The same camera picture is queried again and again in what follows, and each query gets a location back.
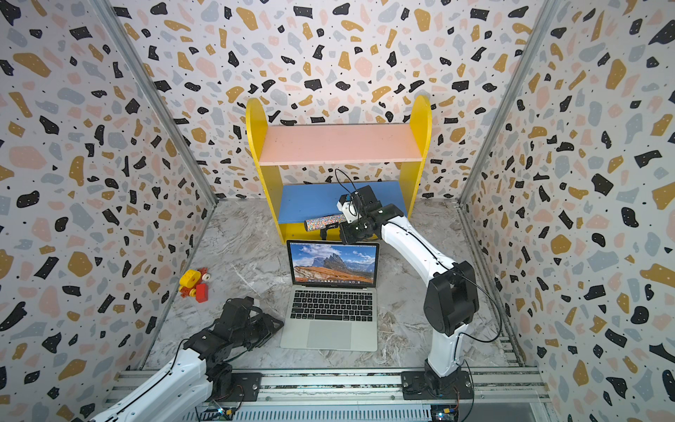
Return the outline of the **silver laptop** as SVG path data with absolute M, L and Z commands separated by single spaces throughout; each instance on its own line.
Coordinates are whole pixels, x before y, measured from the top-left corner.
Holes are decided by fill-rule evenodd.
M 376 243 L 287 242 L 292 290 L 281 347 L 378 349 Z

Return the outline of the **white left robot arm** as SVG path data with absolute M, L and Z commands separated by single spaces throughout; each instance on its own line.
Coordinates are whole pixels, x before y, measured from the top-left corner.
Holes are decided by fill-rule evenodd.
M 258 398 L 262 374 L 233 372 L 241 354 L 262 347 L 284 322 L 266 314 L 251 297 L 229 299 L 212 325 L 179 343 L 172 360 L 92 421 L 177 421 L 203 404 L 233 402 L 232 420 L 245 402 Z M 238 349 L 241 354 L 231 356 Z

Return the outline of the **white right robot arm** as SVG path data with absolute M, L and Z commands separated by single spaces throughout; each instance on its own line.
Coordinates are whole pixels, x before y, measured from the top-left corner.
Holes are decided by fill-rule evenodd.
M 425 283 L 423 311 L 434 333 L 424 378 L 426 390 L 441 397 L 457 379 L 463 364 L 462 340 L 479 311 L 474 268 L 440 252 L 414 229 L 401 209 L 383 206 L 371 186 L 342 195 L 337 209 L 346 218 L 339 223 L 343 244 L 378 237 L 398 251 Z

